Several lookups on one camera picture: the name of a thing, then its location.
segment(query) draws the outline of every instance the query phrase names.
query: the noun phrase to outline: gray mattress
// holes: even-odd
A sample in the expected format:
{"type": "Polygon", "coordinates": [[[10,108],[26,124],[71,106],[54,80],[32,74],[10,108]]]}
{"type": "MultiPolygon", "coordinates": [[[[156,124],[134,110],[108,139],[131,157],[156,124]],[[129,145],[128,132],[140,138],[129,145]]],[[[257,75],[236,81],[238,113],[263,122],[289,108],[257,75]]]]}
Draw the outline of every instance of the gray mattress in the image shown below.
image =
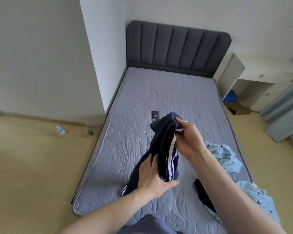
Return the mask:
{"type": "MultiPolygon", "coordinates": [[[[78,186],[74,213],[85,215],[120,197],[154,135],[149,126],[152,110],[159,111],[159,117],[174,111],[195,124],[204,140],[229,145],[244,165],[233,180],[251,181],[214,80],[130,67],[78,186]]],[[[153,213],[176,231],[226,233],[199,200],[195,172],[183,156],[179,156],[178,170],[180,184],[145,205],[128,224],[153,213]]]]}

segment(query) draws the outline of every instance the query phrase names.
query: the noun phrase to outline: bed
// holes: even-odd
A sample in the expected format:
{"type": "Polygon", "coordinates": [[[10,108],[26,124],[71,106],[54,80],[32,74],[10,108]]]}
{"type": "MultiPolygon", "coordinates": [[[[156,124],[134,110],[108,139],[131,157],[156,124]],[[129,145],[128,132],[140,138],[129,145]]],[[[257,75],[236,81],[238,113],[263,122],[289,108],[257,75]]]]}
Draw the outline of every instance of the bed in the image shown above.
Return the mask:
{"type": "MultiPolygon", "coordinates": [[[[132,21],[126,29],[127,71],[72,201],[85,215],[120,197],[148,149],[151,111],[171,111],[194,123],[204,140],[227,144],[243,167],[234,181],[252,181],[212,79],[231,38],[227,33],[132,21]]],[[[141,208],[127,224],[153,213],[184,233],[226,233],[204,208],[196,175],[180,156],[180,184],[141,208]]]]}

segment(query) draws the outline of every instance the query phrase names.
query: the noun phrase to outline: light wood floor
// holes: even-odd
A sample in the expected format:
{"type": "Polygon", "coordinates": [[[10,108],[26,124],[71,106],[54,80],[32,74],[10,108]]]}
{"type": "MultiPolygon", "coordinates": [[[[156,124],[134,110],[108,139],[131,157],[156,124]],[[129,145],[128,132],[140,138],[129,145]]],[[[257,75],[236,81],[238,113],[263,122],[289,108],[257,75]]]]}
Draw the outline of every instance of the light wood floor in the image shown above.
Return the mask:
{"type": "MultiPolygon", "coordinates": [[[[275,200],[293,234],[293,148],[274,143],[260,117],[229,115],[255,182],[275,200]]],[[[0,234],[55,233],[76,220],[70,201],[98,136],[63,125],[0,116],[0,234]]]]}

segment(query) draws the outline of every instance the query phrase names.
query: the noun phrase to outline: wooden baseboard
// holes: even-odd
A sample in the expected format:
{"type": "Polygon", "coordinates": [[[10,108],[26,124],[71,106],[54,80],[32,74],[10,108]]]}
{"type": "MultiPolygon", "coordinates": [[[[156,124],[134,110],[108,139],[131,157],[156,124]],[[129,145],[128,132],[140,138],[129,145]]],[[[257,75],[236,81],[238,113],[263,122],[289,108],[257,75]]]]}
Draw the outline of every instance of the wooden baseboard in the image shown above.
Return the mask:
{"type": "Polygon", "coordinates": [[[63,120],[38,117],[38,116],[31,116],[31,115],[25,115],[25,114],[18,114],[18,113],[10,113],[10,112],[1,112],[0,111],[0,115],[6,115],[6,116],[10,116],[10,117],[18,117],[18,118],[24,118],[24,119],[36,120],[36,121],[53,122],[53,123],[66,124],[66,125],[72,125],[72,126],[82,126],[82,127],[86,126],[86,123],[83,123],[83,122],[63,121],[63,120]]]}

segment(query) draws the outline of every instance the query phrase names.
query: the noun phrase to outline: plastic water bottle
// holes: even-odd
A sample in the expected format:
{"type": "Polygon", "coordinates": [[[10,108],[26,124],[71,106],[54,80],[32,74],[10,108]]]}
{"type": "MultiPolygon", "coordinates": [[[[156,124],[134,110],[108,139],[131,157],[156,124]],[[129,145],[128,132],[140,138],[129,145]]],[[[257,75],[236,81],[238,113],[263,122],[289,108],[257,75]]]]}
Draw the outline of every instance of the plastic water bottle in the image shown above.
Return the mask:
{"type": "Polygon", "coordinates": [[[66,137],[66,132],[65,130],[63,130],[63,128],[61,126],[56,126],[55,127],[57,132],[62,136],[62,137],[66,137]]]}

